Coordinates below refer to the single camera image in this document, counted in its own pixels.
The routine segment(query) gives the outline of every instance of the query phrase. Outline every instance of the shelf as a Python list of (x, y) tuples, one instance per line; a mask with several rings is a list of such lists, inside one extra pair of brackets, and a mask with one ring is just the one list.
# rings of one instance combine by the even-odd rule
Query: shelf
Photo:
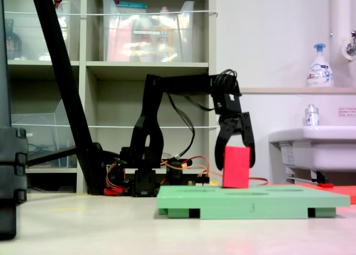
[(240, 88), (244, 95), (248, 94), (356, 94), (356, 88), (342, 87), (280, 87), (280, 88)]
[[(126, 174), (134, 174), (135, 170), (137, 169), (125, 169), (125, 173)], [(156, 170), (156, 174), (166, 174), (166, 169), (155, 169)], [(201, 169), (186, 169), (183, 170), (183, 173), (189, 173), (189, 174), (199, 174), (203, 171), (203, 168)]]
[[(9, 76), (12, 80), (54, 80), (51, 61), (8, 60)], [(78, 79), (79, 61), (71, 61), (73, 74)]]
[(102, 62), (88, 61), (87, 68), (98, 80), (142, 81), (147, 74), (161, 77), (204, 74), (208, 63), (172, 62)]
[(26, 173), (77, 173), (77, 168), (27, 168)]

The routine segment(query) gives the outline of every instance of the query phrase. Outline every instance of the black pole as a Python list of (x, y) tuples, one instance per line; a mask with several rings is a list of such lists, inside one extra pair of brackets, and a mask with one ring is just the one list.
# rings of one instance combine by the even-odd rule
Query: black pole
[(7, 52), (5, 39), (4, 1), (0, 0), (0, 127), (10, 127)]
[(33, 0), (33, 2), (51, 55), (53, 70), (74, 141), (78, 148), (88, 148), (92, 145), (92, 140), (53, 0)]
[(33, 2), (51, 56), (88, 192), (93, 195), (103, 194), (106, 185), (106, 168), (102, 163), (102, 149), (100, 145), (94, 144), (90, 137), (53, 0), (33, 0)]

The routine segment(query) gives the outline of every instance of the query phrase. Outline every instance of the black bottle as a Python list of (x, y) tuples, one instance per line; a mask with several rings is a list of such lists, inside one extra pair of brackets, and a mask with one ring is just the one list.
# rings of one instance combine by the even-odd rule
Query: black bottle
[(13, 33), (13, 19), (5, 18), (7, 59), (21, 58), (22, 42), (20, 37)]

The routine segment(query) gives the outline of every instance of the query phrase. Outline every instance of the pipe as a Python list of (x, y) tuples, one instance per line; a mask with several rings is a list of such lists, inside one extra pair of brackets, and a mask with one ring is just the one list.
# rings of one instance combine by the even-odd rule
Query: pipe
[(352, 40), (351, 6), (351, 0), (330, 0), (330, 24), (333, 34), (330, 44), (330, 64), (336, 87), (354, 86), (349, 65), (354, 57), (346, 53), (346, 46)]

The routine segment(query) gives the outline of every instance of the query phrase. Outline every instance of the faucet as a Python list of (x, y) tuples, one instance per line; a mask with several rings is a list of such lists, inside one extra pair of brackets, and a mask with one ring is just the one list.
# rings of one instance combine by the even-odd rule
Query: faucet
[(346, 47), (346, 53), (349, 56), (355, 56), (356, 55), (356, 31), (351, 31), (351, 36), (353, 39), (352, 43), (349, 43)]

